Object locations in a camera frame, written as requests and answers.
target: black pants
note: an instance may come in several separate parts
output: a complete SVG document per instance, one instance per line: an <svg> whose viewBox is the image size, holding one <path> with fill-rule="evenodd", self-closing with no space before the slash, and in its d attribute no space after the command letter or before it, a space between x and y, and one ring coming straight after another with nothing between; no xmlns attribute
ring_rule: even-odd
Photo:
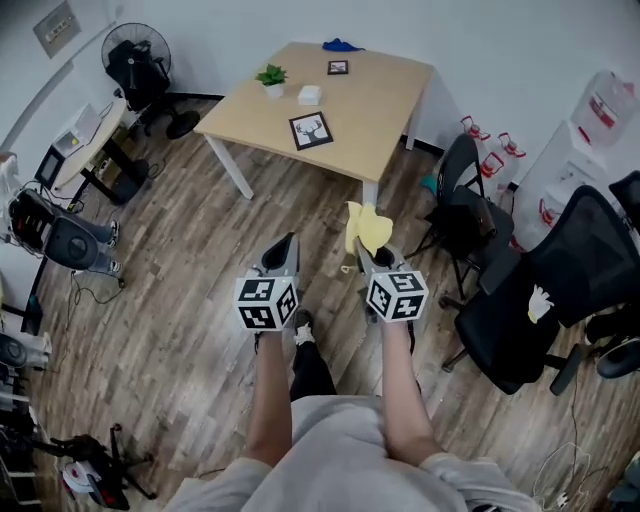
<svg viewBox="0 0 640 512"><path fill-rule="evenodd" d="M293 360L295 377L289 396L294 402L311 395L337 395L327 363L324 362L315 343L307 341L296 349Z"/></svg>

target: white wall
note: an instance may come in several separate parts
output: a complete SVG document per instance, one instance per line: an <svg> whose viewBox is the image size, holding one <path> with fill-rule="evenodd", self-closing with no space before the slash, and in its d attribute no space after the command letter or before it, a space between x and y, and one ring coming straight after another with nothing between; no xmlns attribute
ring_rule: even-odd
<svg viewBox="0 0 640 512"><path fill-rule="evenodd" d="M84 104L91 102L101 110L110 101L104 89L87 86L99 83L102 77L88 78L93 72L82 61L84 48L110 25L103 0L69 0L78 18L81 33L52 59L46 55L33 26L44 18L59 0L0 0L0 146L18 155L20 179L33 179L36 170L61 125ZM71 197L82 178L63 190L62 197ZM0 273L4 301L24 308L40 260L21 248L0 244Z"/></svg>
<svg viewBox="0 0 640 512"><path fill-rule="evenodd" d="M140 21L167 39L175 89L225 94L286 42L344 38L356 46L433 64L419 138L446 146L461 113L509 131L528 168L600 69L640 90L636 0L113 0L118 21ZM637 140L640 126L634 125ZM631 169L635 144L616 148Z"/></svg>

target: potted plant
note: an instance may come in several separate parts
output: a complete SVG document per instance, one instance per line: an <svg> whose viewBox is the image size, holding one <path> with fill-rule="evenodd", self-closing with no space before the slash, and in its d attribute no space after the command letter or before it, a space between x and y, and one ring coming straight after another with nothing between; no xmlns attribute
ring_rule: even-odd
<svg viewBox="0 0 640 512"><path fill-rule="evenodd" d="M284 94L284 81L287 78L286 71L281 66L267 64L267 70L258 73L256 80L262 83L269 98L279 98Z"/></svg>

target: gray shirt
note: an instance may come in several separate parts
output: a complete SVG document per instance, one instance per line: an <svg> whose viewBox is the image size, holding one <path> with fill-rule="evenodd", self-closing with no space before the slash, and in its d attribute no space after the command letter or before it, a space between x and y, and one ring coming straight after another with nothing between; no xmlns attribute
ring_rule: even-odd
<svg viewBox="0 0 640 512"><path fill-rule="evenodd" d="M211 482L186 479L165 512L540 510L489 459L389 459L379 398L311 396L292 413L293 448L275 468L240 458Z"/></svg>

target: electric fan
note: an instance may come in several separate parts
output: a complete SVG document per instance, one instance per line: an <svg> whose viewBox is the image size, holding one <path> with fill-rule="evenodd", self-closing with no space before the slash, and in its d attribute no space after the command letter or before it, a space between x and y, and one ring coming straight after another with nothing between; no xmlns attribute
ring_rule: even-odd
<svg viewBox="0 0 640 512"><path fill-rule="evenodd" d="M148 25L125 23L109 32L102 43L102 64L122 89L129 108L144 111L147 135L149 124L162 111L172 117L166 132L169 139L186 135L200 121L192 110L178 114L168 100L171 52L164 38Z"/></svg>

